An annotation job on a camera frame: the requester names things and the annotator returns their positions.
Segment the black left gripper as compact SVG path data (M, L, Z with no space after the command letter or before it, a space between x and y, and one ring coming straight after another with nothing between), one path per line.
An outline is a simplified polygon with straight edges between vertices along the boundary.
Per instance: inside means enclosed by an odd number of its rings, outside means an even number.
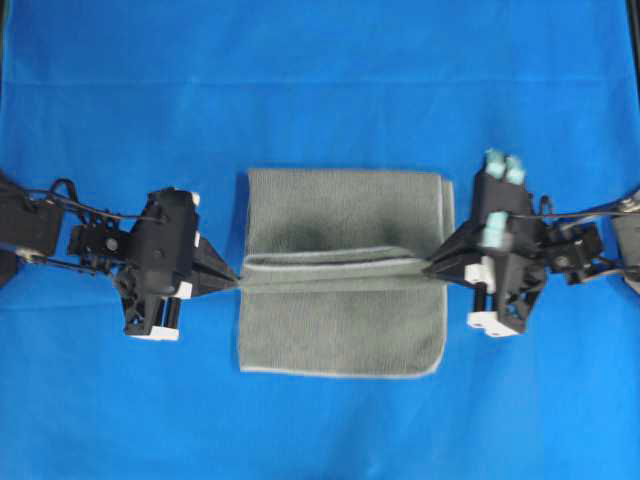
M113 276L126 335L176 341L184 300L239 286L233 269L199 236L199 203L198 193L170 187L148 195L129 231L104 214L93 214L72 229L67 253Z

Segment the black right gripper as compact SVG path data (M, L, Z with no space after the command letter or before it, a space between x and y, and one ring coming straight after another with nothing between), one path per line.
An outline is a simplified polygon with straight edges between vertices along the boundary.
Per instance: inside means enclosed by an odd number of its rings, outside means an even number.
M494 338L521 335L551 274L570 285L603 272L599 209L557 213L526 187L520 159L489 149L474 177L470 218L422 273L474 289L468 324Z

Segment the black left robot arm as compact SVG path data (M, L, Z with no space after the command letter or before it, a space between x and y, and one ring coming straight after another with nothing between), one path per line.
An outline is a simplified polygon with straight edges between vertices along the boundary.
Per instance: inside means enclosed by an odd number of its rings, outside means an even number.
M110 278L118 291L127 336L179 338L184 301L238 287L239 278L199 231L195 192L168 187L148 194L130 216L80 202L72 181L46 190L1 179L1 282L22 263Z

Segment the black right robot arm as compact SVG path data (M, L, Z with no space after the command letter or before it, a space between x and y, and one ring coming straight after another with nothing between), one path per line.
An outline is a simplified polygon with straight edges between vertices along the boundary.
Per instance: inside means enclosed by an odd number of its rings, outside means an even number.
M527 190L521 160L496 149L474 177L471 216L430 257L427 277L474 291L470 327L525 333L550 274L569 285L619 275L639 288L639 194L577 213Z

